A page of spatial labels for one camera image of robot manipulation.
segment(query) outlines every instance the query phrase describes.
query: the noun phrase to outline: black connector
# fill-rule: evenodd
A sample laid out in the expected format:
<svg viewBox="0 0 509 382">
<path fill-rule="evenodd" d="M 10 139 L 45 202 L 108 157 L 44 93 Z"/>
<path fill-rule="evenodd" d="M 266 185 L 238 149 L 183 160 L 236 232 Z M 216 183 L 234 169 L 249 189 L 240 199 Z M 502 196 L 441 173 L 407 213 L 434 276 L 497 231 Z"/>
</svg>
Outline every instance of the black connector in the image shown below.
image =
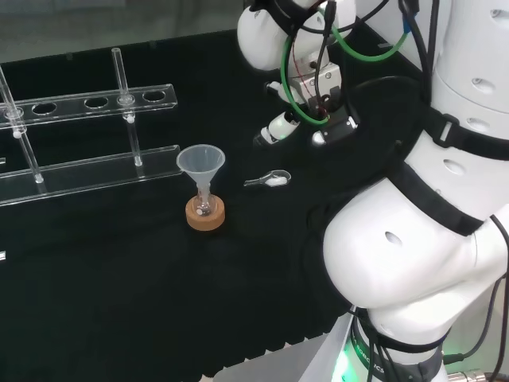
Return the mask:
<svg viewBox="0 0 509 382">
<path fill-rule="evenodd" d="M 332 30 L 332 25 L 334 24 L 334 20 L 336 19 L 336 1 L 328 0 L 327 6 L 325 7 L 325 27 L 323 35 L 324 37 L 328 37 Z"/>
<path fill-rule="evenodd" d="M 444 364 L 455 364 L 465 359 L 463 354 L 449 354 L 444 356 Z"/>
</svg>

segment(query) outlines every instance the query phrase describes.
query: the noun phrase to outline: rack hole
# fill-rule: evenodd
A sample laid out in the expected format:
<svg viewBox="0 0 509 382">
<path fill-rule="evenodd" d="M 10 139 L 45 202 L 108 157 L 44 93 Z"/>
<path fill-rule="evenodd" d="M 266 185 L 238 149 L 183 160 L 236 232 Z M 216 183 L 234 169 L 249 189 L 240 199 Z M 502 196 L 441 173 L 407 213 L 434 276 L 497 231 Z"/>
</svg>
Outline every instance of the rack hole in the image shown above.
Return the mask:
<svg viewBox="0 0 509 382">
<path fill-rule="evenodd" d="M 472 79 L 472 84 L 474 85 L 474 88 L 480 92 L 483 92 L 484 94 L 492 94 L 495 91 L 495 85 L 490 81 L 484 80 L 482 78 Z"/>
<path fill-rule="evenodd" d="M 32 112 L 37 115 L 50 115 L 56 110 L 56 104 L 53 102 L 39 103 L 32 107 Z"/>
<path fill-rule="evenodd" d="M 85 106 L 89 109 L 101 109 L 108 105 L 108 98 L 106 97 L 99 97 L 99 98 L 90 98 L 85 100 Z"/>
<path fill-rule="evenodd" d="M 467 123 L 473 130 L 479 131 L 480 133 L 484 133 L 490 128 L 488 122 L 478 118 L 468 118 Z"/>
<path fill-rule="evenodd" d="M 154 90 L 153 92 L 143 93 L 143 99 L 148 102 L 159 102 L 166 97 L 166 93 Z"/>
<path fill-rule="evenodd" d="M 464 175 L 466 173 L 466 170 L 464 167 L 459 164 L 458 162 L 451 161 L 450 159 L 444 159 L 444 165 L 451 173 L 454 173 L 455 175 Z"/>
<path fill-rule="evenodd" d="M 401 247 L 403 245 L 403 242 L 401 239 L 399 239 L 394 233 L 392 232 L 385 232 L 385 237 L 387 238 L 387 241 L 391 244 L 397 245 Z"/>
</svg>

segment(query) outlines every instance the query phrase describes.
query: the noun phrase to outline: red wire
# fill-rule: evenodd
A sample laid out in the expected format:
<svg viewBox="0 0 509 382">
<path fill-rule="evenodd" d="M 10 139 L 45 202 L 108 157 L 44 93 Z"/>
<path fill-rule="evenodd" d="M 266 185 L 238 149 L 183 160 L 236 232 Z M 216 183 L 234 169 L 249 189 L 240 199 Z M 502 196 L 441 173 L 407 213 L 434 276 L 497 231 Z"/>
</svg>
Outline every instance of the red wire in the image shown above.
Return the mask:
<svg viewBox="0 0 509 382">
<path fill-rule="evenodd" d="M 293 64 L 295 65 L 297 74 L 298 74 L 299 78 L 301 79 L 302 83 L 304 84 L 305 90 L 308 92 L 309 97 L 312 98 L 313 95 L 309 91 L 308 85 L 305 84 L 304 77 L 302 76 L 301 71 L 299 70 L 299 65 L 297 65 L 297 60 L 295 59 L 295 41 L 293 42 L 293 46 L 292 46 L 292 54 L 293 54 Z"/>
</svg>

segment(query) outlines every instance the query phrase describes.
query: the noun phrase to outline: black strap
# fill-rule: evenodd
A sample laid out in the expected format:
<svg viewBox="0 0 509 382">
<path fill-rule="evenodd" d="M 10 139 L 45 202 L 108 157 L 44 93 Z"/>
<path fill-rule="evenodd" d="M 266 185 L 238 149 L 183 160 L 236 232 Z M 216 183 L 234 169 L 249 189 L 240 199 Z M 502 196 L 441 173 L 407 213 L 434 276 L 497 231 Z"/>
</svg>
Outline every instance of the black strap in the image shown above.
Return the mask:
<svg viewBox="0 0 509 382">
<path fill-rule="evenodd" d="M 460 121 L 451 115 L 443 115 L 428 107 L 422 114 L 422 128 L 440 147 L 456 147 L 458 150 L 484 158 L 509 161 L 509 140 L 493 138 L 460 126 Z M 449 132 L 442 140 L 446 128 Z"/>
<path fill-rule="evenodd" d="M 315 10 L 305 10 L 293 0 L 255 0 L 249 9 L 251 12 L 266 10 L 286 34 L 300 29 L 306 20 L 313 16 Z"/>
<path fill-rule="evenodd" d="M 444 337 L 436 340 L 435 342 L 431 342 L 429 344 L 425 344 L 425 345 L 406 344 L 404 342 L 400 342 L 393 338 L 387 337 L 387 336 L 379 333 L 378 331 L 376 331 L 376 329 L 371 324 L 369 315 L 367 314 L 367 310 L 360 309 L 358 311 L 359 311 L 359 317 L 361 318 L 362 321 L 354 320 L 355 321 L 354 327 L 356 325 L 358 325 L 357 321 L 359 321 L 360 325 L 362 326 L 369 341 L 373 341 L 374 343 L 382 346 L 383 348 L 393 349 L 393 350 L 396 350 L 396 351 L 402 352 L 402 353 L 417 354 L 417 353 L 425 353 L 425 352 L 434 350 L 444 343 L 445 339 L 449 335 L 449 332 L 451 331 L 449 329 L 449 331 L 445 334 Z"/>
<path fill-rule="evenodd" d="M 397 160 L 387 169 L 393 185 L 431 219 L 462 235 L 473 234 L 483 221 L 460 211 L 431 189 L 404 161 Z"/>
<path fill-rule="evenodd" d="M 375 376 L 377 379 L 386 382 L 390 381 L 394 382 L 395 380 L 404 381 L 411 380 L 413 382 L 431 382 L 435 378 L 435 376 L 438 375 L 438 372 L 440 371 L 442 366 L 441 344 L 438 344 L 437 346 L 434 346 L 432 348 L 435 350 L 435 352 L 426 361 L 420 362 L 418 364 L 399 364 L 397 362 L 392 362 L 391 367 L 386 368 L 386 365 L 388 365 L 389 360 L 385 361 L 385 356 L 381 351 L 382 348 L 386 348 L 386 346 L 384 346 L 380 342 L 379 340 L 380 334 L 376 333 L 375 331 L 376 334 L 375 336 L 373 336 L 373 334 L 371 334 L 371 336 L 368 335 L 366 332 L 366 325 L 363 325 L 363 330 L 365 334 L 368 336 L 369 342 L 370 343 L 373 342 L 375 344 L 375 347 L 379 349 L 379 353 L 378 354 L 375 353 L 373 359 L 371 359 L 369 346 L 367 342 L 363 339 L 363 336 L 360 334 L 359 323 L 357 319 L 355 319 L 354 322 L 352 323 L 350 339 L 352 340 L 352 346 L 357 354 L 357 357 L 359 358 L 360 362 L 364 365 L 366 370 L 368 370 L 370 368 L 370 364 L 373 363 L 372 365 L 373 376 Z"/>
</svg>

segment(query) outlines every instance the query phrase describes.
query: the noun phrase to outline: circular hole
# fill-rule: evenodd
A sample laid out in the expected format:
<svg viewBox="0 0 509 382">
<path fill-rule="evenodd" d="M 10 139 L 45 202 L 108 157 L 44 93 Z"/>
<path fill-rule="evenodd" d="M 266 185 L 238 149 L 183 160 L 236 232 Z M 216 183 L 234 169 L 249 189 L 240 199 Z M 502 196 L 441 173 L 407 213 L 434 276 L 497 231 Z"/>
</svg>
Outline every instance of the circular hole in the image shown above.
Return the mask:
<svg viewBox="0 0 509 382">
<path fill-rule="evenodd" d="M 387 241 L 391 244 L 397 245 L 401 247 L 403 245 L 403 242 L 401 239 L 399 239 L 394 233 L 392 232 L 385 232 L 385 237 L 387 238 Z"/>
<path fill-rule="evenodd" d="M 479 131 L 480 133 L 486 132 L 490 128 L 490 124 L 482 119 L 478 118 L 468 118 L 467 124 L 475 131 Z"/>
<path fill-rule="evenodd" d="M 50 103 L 39 103 L 32 107 L 32 112 L 37 115 L 50 115 L 56 110 L 56 104 Z"/>
<path fill-rule="evenodd" d="M 444 159 L 444 165 L 451 173 L 455 175 L 464 175 L 466 172 L 465 168 L 458 162 L 451 161 L 450 159 Z"/>
<path fill-rule="evenodd" d="M 156 90 L 154 92 L 143 93 L 143 99 L 148 102 L 159 102 L 166 97 L 166 93 Z"/>
<path fill-rule="evenodd" d="M 108 98 L 99 97 L 99 98 L 90 98 L 85 101 L 85 106 L 89 109 L 100 109 L 108 105 Z"/>
<path fill-rule="evenodd" d="M 504 28 L 509 28 L 509 11 L 506 10 L 492 10 L 490 15 L 493 21 L 498 23 Z"/>
<path fill-rule="evenodd" d="M 473 78 L 472 84 L 474 85 L 474 88 L 480 92 L 483 92 L 484 94 L 492 94 L 495 91 L 495 85 L 490 81 L 484 80 L 482 78 Z"/>
</svg>

